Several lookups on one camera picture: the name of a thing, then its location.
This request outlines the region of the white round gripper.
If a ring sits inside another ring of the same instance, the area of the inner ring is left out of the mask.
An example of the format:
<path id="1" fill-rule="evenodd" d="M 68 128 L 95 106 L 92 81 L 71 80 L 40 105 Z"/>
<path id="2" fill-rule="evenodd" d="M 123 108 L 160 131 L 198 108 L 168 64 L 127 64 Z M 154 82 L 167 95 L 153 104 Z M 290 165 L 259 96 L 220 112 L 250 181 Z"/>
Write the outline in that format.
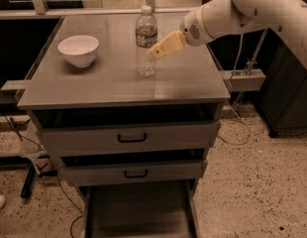
<path id="1" fill-rule="evenodd" d="M 199 47 L 210 43 L 213 38 L 204 27 L 202 8 L 190 11 L 179 25 L 180 31 L 174 31 L 147 51 L 149 61 L 160 60 L 183 50 L 188 45 Z"/>

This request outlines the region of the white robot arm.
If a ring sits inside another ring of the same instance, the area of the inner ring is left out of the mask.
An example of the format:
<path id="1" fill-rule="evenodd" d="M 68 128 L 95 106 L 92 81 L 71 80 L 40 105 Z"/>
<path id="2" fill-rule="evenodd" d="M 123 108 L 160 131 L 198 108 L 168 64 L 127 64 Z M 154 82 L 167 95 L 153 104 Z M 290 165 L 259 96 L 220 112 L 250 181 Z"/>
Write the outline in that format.
<path id="1" fill-rule="evenodd" d="M 211 0 L 190 11 L 179 29 L 147 52 L 159 60 L 187 45 L 199 47 L 227 35 L 273 30 L 307 70 L 307 3 L 303 0 Z"/>

